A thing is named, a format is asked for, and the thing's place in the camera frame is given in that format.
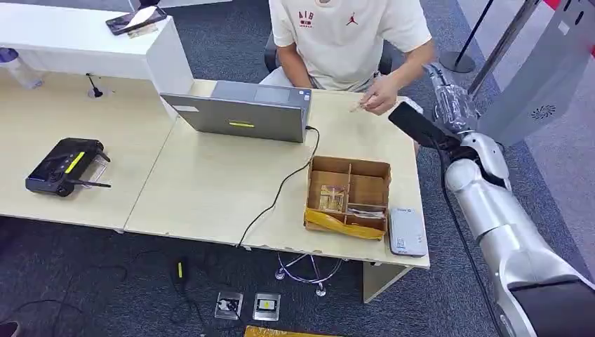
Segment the yellow stripe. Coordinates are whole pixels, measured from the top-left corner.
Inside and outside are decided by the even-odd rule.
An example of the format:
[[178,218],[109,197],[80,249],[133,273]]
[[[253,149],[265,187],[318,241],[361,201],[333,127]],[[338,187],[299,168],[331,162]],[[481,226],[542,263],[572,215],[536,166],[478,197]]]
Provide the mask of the yellow stripe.
[[254,124],[247,124],[247,123],[237,123],[235,121],[231,121],[229,123],[229,125],[231,126],[243,126],[244,128],[253,128]]
[[72,163],[70,163],[70,166],[68,166],[68,168],[66,169],[66,171],[64,171],[64,173],[70,173],[70,171],[72,171],[72,169],[74,169],[74,167],[76,166],[76,164],[79,163],[79,160],[81,160],[81,158],[85,155],[85,152],[79,152],[79,155],[76,156],[76,158],[74,158],[74,160],[72,161]]

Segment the robotic arm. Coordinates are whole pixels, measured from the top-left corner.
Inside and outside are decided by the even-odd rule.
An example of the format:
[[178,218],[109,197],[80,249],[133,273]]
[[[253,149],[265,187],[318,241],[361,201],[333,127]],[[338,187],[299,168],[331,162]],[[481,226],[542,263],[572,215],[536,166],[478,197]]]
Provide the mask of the robotic arm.
[[595,286],[558,256],[512,194],[496,142],[469,133],[451,157],[454,193],[490,270],[496,319],[509,336],[592,336]]
[[[431,76],[441,77],[433,67]],[[401,103],[389,119],[421,146],[448,154],[446,186],[488,265],[500,333],[595,335],[595,286],[551,249],[513,195],[499,145],[471,130],[479,114],[467,93],[451,84],[441,90],[436,83],[441,109],[433,117]]]

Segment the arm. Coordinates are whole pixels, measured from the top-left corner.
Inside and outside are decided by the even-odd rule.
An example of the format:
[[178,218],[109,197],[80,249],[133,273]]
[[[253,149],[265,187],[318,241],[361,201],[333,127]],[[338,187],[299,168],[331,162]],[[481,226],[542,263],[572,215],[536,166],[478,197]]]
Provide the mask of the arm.
[[304,60],[300,54],[295,43],[286,47],[277,46],[277,55],[285,75],[293,86],[298,88],[312,88],[312,83],[308,76],[308,70],[304,64]]
[[269,0],[273,39],[277,56],[289,81],[298,88],[311,88],[310,78],[304,60],[298,54],[298,46],[292,34],[291,20],[279,0]]
[[423,66],[434,60],[434,42],[430,40],[405,55],[405,63],[388,75],[397,91],[423,75]]
[[404,64],[387,76],[378,79],[362,97],[361,106],[373,114],[384,114],[396,104],[399,90],[422,76],[423,65],[433,59],[434,42],[432,40],[406,53]]
[[378,34],[406,55],[404,64],[377,80],[360,102],[369,112],[383,114],[396,104],[399,90],[434,59],[434,43],[419,0],[388,1]]

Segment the desk leg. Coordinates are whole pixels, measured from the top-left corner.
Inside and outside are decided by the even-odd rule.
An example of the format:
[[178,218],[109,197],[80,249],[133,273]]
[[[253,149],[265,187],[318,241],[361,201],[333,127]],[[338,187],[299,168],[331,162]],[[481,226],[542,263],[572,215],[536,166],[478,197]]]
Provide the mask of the desk leg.
[[363,263],[363,302],[369,303],[405,276],[413,267],[407,265],[378,265]]

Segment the black controller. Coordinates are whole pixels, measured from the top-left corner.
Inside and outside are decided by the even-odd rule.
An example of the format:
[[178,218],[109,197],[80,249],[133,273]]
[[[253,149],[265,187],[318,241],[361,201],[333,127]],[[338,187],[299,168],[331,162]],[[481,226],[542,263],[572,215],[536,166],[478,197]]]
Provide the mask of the black controller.
[[111,185],[80,180],[96,156],[110,161],[103,153],[99,140],[65,138],[59,141],[39,165],[25,179],[31,192],[55,194],[66,197],[76,185],[111,187]]

